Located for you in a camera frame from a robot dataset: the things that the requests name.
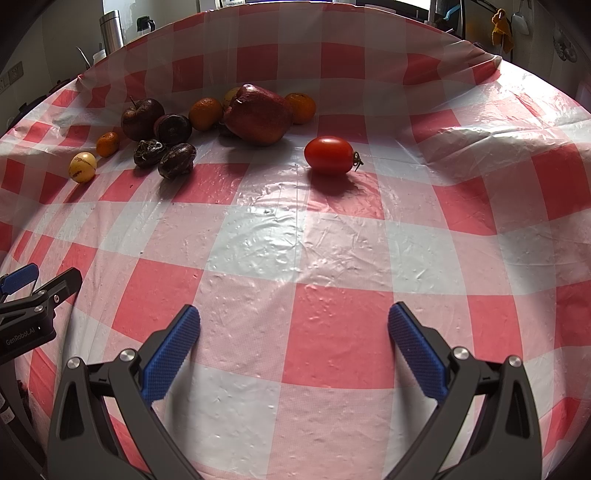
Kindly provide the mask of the dark red apple with stem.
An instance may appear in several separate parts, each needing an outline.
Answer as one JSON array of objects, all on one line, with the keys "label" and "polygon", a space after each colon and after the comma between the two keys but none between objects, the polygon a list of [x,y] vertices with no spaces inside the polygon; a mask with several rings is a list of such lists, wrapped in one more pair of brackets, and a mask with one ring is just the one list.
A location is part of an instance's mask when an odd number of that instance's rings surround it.
[{"label": "dark red apple with stem", "polygon": [[152,98],[130,99],[131,106],[121,115],[120,126],[124,135],[132,141],[150,140],[154,137],[156,121],[164,115],[160,102]]}]

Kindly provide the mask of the black kettle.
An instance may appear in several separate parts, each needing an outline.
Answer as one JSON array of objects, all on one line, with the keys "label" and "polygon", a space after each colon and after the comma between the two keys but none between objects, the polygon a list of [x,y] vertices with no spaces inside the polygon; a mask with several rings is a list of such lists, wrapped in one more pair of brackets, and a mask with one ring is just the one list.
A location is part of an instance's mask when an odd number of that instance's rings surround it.
[{"label": "black kettle", "polygon": [[149,16],[141,16],[136,19],[136,31],[139,36],[151,33],[155,29],[155,21]]}]

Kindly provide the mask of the dark water chestnut rough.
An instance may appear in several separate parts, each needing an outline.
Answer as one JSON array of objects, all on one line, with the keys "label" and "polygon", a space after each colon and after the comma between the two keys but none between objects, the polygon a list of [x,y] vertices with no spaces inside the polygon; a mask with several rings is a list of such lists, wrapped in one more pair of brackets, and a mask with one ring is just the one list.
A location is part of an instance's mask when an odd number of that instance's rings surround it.
[{"label": "dark water chestnut rough", "polygon": [[156,139],[140,140],[133,153],[133,161],[137,168],[149,169],[157,165],[166,152],[166,146]]}]

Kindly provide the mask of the wall power socket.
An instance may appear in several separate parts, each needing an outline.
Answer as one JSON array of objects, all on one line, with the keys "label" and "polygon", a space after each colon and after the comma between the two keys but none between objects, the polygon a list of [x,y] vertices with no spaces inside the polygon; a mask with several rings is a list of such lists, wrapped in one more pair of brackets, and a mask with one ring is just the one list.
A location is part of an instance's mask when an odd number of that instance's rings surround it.
[{"label": "wall power socket", "polygon": [[5,74],[0,76],[0,93],[6,91],[15,84],[24,75],[23,64],[19,61],[11,67]]}]

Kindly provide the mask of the dark water chestnut sprouted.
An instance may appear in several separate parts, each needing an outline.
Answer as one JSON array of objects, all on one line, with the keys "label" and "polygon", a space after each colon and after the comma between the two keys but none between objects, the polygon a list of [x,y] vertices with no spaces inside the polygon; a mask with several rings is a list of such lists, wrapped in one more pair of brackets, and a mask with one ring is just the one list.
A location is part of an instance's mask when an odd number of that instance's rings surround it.
[{"label": "dark water chestnut sprouted", "polygon": [[193,161],[197,155],[195,147],[189,143],[181,143],[170,148],[158,164],[158,173],[166,180],[190,174]]}]

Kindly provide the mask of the yellow cloth hanging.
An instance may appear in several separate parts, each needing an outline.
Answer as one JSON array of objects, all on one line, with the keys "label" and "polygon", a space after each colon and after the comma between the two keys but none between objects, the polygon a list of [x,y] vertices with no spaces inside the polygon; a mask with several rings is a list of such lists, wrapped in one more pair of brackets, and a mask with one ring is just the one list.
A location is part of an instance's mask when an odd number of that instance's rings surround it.
[{"label": "yellow cloth hanging", "polygon": [[509,54],[514,49],[512,29],[508,20],[507,12],[500,8],[491,18],[493,30],[491,43],[495,47],[501,47],[502,51]]}]

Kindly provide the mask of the stainless steel thermos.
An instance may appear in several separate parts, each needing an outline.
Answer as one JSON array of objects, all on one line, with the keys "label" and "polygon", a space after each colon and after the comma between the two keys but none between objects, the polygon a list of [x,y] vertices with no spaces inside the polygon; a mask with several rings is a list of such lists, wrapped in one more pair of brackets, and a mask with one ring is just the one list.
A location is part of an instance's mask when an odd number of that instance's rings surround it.
[{"label": "stainless steel thermos", "polygon": [[123,31],[118,10],[112,10],[99,19],[99,26],[107,56],[124,46]]}]

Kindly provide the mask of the large orange mandarin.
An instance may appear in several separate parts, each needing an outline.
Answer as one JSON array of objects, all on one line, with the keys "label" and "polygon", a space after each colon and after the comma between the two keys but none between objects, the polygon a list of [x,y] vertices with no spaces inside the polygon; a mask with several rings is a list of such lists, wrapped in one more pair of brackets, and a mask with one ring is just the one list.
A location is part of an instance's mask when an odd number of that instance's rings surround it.
[{"label": "large orange mandarin", "polygon": [[211,97],[204,97],[191,106],[188,119],[195,130],[205,132],[219,123],[222,115],[221,102]]}]

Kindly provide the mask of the red oval tomato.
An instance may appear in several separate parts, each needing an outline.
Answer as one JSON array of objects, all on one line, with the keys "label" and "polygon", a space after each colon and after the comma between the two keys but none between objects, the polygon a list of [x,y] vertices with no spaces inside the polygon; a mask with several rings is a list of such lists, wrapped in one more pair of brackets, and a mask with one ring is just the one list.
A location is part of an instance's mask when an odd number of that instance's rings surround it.
[{"label": "red oval tomato", "polygon": [[311,170],[325,175],[345,175],[363,166],[363,160],[345,139],[321,136],[304,147],[304,159]]}]

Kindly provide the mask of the yellow striped pepino melon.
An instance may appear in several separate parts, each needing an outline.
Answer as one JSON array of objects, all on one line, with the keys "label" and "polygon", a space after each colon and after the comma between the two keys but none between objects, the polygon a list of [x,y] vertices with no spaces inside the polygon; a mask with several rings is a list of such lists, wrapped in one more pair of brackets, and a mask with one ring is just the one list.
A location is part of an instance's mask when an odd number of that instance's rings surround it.
[{"label": "yellow striped pepino melon", "polygon": [[230,105],[231,101],[235,99],[236,94],[238,94],[238,90],[239,87],[231,88],[224,94],[221,102],[222,108],[226,109]]}]

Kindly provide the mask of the red white checkered tablecloth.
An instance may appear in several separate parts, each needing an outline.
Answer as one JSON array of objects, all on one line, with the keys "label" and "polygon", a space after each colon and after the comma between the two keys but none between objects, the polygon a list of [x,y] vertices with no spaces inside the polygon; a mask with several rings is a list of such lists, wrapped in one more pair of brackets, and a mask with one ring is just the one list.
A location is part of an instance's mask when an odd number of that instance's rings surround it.
[{"label": "red white checkered tablecloth", "polygon": [[[192,172],[139,172],[124,143],[79,185],[71,158],[130,99],[185,112],[252,83],[315,118],[253,148],[197,133]],[[312,139],[358,170],[311,170]],[[1,140],[1,269],[70,268],[56,338],[18,359],[46,438],[71,356],[109,361],[185,304],[198,346],[158,415],[209,479],[381,479],[434,402],[390,306],[476,357],[519,356],[545,471],[590,414],[590,116],[535,75],[410,19],[322,3],[198,14],[133,42]]]}]

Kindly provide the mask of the small yellow striped melon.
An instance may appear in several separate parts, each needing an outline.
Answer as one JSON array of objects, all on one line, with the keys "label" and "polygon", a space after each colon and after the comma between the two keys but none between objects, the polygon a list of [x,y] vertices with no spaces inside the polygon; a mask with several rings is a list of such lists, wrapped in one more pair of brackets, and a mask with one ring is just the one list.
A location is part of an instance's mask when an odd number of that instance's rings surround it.
[{"label": "small yellow striped melon", "polygon": [[78,184],[91,181],[96,173],[97,160],[90,152],[79,152],[70,161],[69,177]]}]

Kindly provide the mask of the dark water chestnut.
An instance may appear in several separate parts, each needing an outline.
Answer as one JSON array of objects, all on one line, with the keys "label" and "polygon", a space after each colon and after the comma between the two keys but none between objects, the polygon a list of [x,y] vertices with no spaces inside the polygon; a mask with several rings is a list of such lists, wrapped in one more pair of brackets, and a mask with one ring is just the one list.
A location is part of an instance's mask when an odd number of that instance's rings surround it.
[{"label": "dark water chestnut", "polygon": [[192,134],[193,128],[184,115],[165,114],[156,120],[153,130],[156,140],[168,147],[172,147],[186,143]]}]

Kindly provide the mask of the small orange mandarin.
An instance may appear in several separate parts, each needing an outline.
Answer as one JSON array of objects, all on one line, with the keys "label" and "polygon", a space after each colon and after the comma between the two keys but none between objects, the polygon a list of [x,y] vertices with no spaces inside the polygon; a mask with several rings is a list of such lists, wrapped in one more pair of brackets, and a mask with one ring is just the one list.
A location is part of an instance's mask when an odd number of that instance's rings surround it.
[{"label": "small orange mandarin", "polygon": [[120,147],[120,139],[116,132],[109,131],[101,135],[95,144],[95,151],[99,157],[107,158],[114,155]]}]

